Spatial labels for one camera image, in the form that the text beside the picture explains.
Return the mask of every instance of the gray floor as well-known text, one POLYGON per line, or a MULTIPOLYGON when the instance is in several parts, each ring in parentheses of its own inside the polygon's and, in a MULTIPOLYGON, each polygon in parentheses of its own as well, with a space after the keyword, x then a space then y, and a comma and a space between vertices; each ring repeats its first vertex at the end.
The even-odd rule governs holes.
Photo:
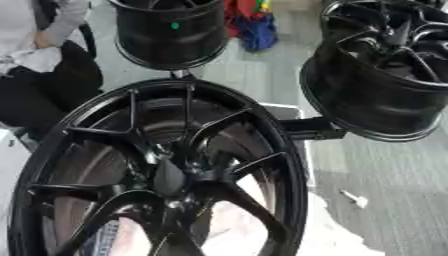
MULTIPOLYGON (((194 72, 259 101, 309 106, 297 79, 301 65, 319 42, 316 12, 274 6, 280 42, 258 54, 230 41, 218 59, 194 72)), ((134 81, 166 76, 124 60, 113 44, 114 13, 100 5, 90 17, 107 90, 134 81)), ((442 128, 421 141, 389 144, 348 135, 313 142, 318 194, 334 218, 365 238, 367 246, 393 256, 448 255, 448 117, 442 128), (344 188, 370 199, 357 210, 338 194, 344 188)))

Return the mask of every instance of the small tool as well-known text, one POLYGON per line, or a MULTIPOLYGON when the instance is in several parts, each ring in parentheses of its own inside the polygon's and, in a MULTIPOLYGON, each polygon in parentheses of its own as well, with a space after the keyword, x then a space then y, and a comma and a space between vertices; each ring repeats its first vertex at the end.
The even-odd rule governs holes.
POLYGON ((355 196, 344 189, 340 189, 339 192, 341 192, 341 194, 343 194, 344 196, 350 198, 352 200, 352 202, 354 204, 356 204, 356 206, 358 206, 361 209, 366 208, 367 205, 369 204, 369 199, 367 199, 363 196, 355 196))

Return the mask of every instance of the glossy black paint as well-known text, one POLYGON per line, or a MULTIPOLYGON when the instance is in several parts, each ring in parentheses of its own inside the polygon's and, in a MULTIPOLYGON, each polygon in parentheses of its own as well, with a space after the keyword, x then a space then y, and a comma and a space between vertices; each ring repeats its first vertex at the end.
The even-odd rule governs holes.
POLYGON ((277 121, 240 93, 191 79, 144 81, 120 88, 86 103, 58 124, 33 154, 17 183, 9 215, 10 255, 49 255, 45 249, 42 216, 54 217, 54 201, 58 197, 96 204, 68 241, 51 254, 57 256, 73 255, 102 225, 118 217, 131 218, 143 227, 154 245, 150 256, 166 255, 158 250, 165 242, 175 244, 184 253, 182 255, 204 255, 192 238, 191 225, 210 203, 217 201, 231 202, 265 224, 269 236, 261 256, 292 256, 303 234, 307 207, 303 166, 277 121), (183 133, 167 143, 156 143, 141 128, 141 105, 160 98, 182 99, 183 133), (193 128, 192 105, 201 100, 224 106, 230 114, 200 129, 193 128), (123 130, 92 127, 123 109, 129 111, 123 130), (272 153, 230 168, 215 166, 203 156, 204 141, 231 125, 244 123, 256 127, 272 153), (73 143, 83 145, 84 141, 95 141, 118 150, 129 163, 123 178, 117 184, 101 186, 48 184, 61 154, 73 143), (152 158, 155 160, 148 160, 148 155, 155 156, 152 158), (275 214, 236 186, 236 181, 246 175, 271 167, 279 170, 278 175, 268 174, 276 177, 275 214), (168 169, 181 170, 185 180, 168 194, 160 193, 154 186, 156 174, 168 169))
POLYGON ((302 69, 310 103, 348 131, 384 141, 430 134, 448 99, 448 15, 411 1, 336 1, 302 69))
POLYGON ((182 70, 217 57, 227 44, 224 1, 110 0, 120 52, 160 70, 182 70))

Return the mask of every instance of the wheel center hub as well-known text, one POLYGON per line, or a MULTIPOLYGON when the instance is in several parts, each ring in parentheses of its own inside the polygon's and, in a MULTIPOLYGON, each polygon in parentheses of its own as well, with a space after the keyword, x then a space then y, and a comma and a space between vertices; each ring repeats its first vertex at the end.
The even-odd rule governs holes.
POLYGON ((173 197, 186 186, 186 176, 170 159, 159 162, 154 178, 154 190, 161 196, 173 197))

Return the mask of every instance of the wheel stand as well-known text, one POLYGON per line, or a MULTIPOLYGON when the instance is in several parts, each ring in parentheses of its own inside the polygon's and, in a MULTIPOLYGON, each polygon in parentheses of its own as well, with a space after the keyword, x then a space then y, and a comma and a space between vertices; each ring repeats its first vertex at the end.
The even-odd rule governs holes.
MULTIPOLYGON (((189 70, 170 71, 170 77, 172 79, 196 79, 189 70)), ((316 179, 309 141, 342 139, 347 134, 347 130, 335 126, 323 116, 306 118, 298 106, 267 102, 259 102, 259 104, 280 121, 283 129, 294 141, 305 168, 307 185, 311 188, 315 187, 316 179)))

